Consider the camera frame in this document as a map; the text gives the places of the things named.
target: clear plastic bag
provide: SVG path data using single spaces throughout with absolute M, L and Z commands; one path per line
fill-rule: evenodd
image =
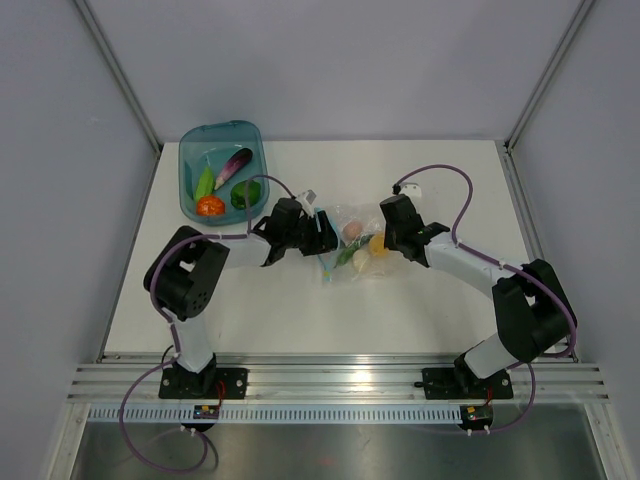
M 336 205 L 325 211 L 341 242 L 337 251 L 319 256 L 324 281 L 386 278 L 400 272 L 406 260 L 384 248 L 385 221 L 379 205 Z

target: white table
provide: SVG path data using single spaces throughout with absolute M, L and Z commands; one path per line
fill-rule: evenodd
M 506 258 L 526 260 L 523 239 L 496 147 L 491 141 L 266 142 L 269 173 L 293 191 L 312 188 L 317 206 L 379 203 L 404 173 L 449 163 L 473 179 L 474 200 L 460 236 Z M 171 344 L 142 278 L 181 225 L 202 232 L 241 232 L 245 225 L 210 229 L 189 221 L 178 200 L 178 144 L 164 147 L 111 325 L 106 352 L 160 352 Z M 425 223 L 451 225 L 466 184 L 449 171 L 416 178 Z M 359 190 L 356 185 L 364 185 Z M 264 213 L 280 198 L 272 185 Z M 355 354 L 459 353 L 496 331 L 492 303 L 443 272 L 416 264 L 401 278 L 326 285 L 315 257 L 289 251 L 269 268 L 225 271 L 205 310 L 217 353 Z

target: plastic container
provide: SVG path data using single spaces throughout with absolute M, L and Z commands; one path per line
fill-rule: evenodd
M 241 148 L 251 149 L 253 158 L 222 187 L 213 192 L 213 195 L 224 201 L 225 213 L 210 217 L 197 215 L 193 196 L 205 167 L 209 166 L 214 178 L 217 177 L 227 160 Z M 194 128 L 180 140 L 178 171 L 180 208 L 187 217 L 209 226 L 245 222 L 246 211 L 237 210 L 231 205 L 231 189 L 238 182 L 247 180 L 253 175 L 267 173 L 260 131 L 250 122 L 237 120 Z M 269 182 L 264 178 L 256 178 L 255 181 L 260 183 L 261 189 L 258 203 L 251 207 L 253 218 L 260 215 L 269 199 Z

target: gray wall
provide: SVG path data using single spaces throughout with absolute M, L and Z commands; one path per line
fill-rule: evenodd
M 599 2 L 516 162 L 578 315 L 580 353 L 600 363 L 640 458 L 640 3 Z
M 95 359 L 151 149 L 65 0 L 0 3 L 0 476 L 41 473 Z
M 91 0 L 163 141 L 504 138 L 578 0 Z

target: tomato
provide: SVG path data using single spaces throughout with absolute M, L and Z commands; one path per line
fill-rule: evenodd
M 226 206 L 222 200 L 215 195 L 205 195 L 196 205 L 196 213 L 203 217 L 209 217 L 211 215 L 222 215 Z

